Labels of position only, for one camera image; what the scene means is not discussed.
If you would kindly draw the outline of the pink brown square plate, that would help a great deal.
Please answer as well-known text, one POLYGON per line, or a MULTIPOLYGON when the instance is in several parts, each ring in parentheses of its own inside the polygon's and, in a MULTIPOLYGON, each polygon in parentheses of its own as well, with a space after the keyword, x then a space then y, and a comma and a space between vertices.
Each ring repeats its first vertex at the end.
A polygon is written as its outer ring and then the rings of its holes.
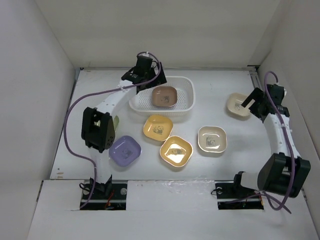
POLYGON ((178 101, 177 90, 172 86, 158 86, 152 91, 152 104, 160 108, 170 108, 178 101))

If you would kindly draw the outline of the cream plate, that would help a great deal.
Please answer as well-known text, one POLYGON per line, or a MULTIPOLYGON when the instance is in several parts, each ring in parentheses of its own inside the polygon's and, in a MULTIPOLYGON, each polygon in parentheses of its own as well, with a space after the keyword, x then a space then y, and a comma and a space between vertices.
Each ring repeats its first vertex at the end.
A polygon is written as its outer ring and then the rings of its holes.
POLYGON ((223 153, 228 146, 225 130, 218 126, 203 126, 198 130, 199 148, 206 153, 223 153))
POLYGON ((226 103, 227 110, 242 118, 247 118, 251 115, 251 112, 248 108, 242 106, 242 103, 247 99, 247 95, 241 93, 232 93, 226 103))

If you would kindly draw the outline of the yellow plate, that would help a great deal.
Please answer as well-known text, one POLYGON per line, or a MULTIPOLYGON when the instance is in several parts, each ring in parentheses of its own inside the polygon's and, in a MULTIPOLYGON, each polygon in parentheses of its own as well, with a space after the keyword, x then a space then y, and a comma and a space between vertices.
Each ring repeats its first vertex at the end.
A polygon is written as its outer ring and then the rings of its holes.
POLYGON ((170 137, 172 129, 173 122, 171 119, 154 114, 148 117, 142 131, 146 137, 163 142, 170 137))
POLYGON ((193 154, 193 146, 183 138, 170 136, 160 147, 159 155, 175 168, 184 167, 193 154))

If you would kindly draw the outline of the green square plate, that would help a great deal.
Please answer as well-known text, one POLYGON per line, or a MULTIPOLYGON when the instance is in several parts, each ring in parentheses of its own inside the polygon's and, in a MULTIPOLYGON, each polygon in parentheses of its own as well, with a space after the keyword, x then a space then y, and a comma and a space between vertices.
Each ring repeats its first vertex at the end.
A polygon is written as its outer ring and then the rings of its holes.
POLYGON ((115 131, 115 132, 117 132, 119 123, 120 123, 120 119, 119 119, 119 117, 116 115, 116 116, 113 118, 113 128, 114 128, 114 131, 115 131))

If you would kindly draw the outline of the purple plate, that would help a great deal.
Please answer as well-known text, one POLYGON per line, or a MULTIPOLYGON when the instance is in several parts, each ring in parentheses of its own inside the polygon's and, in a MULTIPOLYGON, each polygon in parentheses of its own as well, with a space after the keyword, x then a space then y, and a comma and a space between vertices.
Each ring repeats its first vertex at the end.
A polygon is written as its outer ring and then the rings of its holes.
POLYGON ((120 167, 127 167, 140 155, 140 144, 131 136, 124 135, 117 139, 110 147, 109 157, 120 167))

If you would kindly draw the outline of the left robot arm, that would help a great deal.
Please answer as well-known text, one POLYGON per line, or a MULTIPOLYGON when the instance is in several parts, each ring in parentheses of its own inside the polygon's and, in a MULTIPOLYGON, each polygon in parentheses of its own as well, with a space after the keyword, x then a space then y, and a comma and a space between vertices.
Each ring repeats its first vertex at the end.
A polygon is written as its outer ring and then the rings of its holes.
POLYGON ((135 66, 121 77, 117 86, 120 90, 110 93, 94 108, 83 111, 81 138, 96 165, 96 178, 90 179, 90 187, 98 197, 107 198, 112 191, 112 174, 105 159, 109 154, 104 151, 108 152, 115 141, 117 113, 140 91, 166 82, 161 62, 147 51, 140 52, 135 66))

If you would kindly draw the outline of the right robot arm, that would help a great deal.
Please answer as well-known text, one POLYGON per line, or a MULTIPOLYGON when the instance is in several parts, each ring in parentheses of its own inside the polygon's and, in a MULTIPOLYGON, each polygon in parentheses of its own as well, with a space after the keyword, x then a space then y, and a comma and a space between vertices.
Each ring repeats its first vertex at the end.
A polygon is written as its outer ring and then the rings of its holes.
POLYGON ((290 113, 282 105, 285 89, 268 84, 266 91, 256 87, 241 104, 260 119, 267 131, 271 157, 259 171, 256 180, 244 171, 234 176, 231 191, 243 197, 255 190, 296 198, 311 170, 308 160, 301 157, 290 131, 290 113))

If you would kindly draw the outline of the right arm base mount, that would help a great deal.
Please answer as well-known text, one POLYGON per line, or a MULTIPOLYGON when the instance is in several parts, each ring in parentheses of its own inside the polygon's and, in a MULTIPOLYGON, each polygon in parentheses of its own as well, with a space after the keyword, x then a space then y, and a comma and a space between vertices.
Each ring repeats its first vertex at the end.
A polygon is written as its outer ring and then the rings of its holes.
POLYGON ((260 196, 254 196, 241 201, 229 203, 256 194, 255 190, 236 186, 232 180, 216 181, 211 195, 217 198, 219 210, 264 210, 263 200, 260 196))

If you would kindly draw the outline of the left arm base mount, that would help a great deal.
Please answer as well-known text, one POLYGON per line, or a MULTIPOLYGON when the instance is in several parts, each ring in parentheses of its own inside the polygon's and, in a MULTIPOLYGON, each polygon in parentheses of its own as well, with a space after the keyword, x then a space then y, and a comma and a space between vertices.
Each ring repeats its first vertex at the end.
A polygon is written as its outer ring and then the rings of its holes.
POLYGON ((80 210, 82 211, 125 211, 127 208, 127 184, 113 183, 109 195, 95 190, 88 203, 81 207, 89 199, 90 191, 88 183, 80 184, 82 190, 80 210))

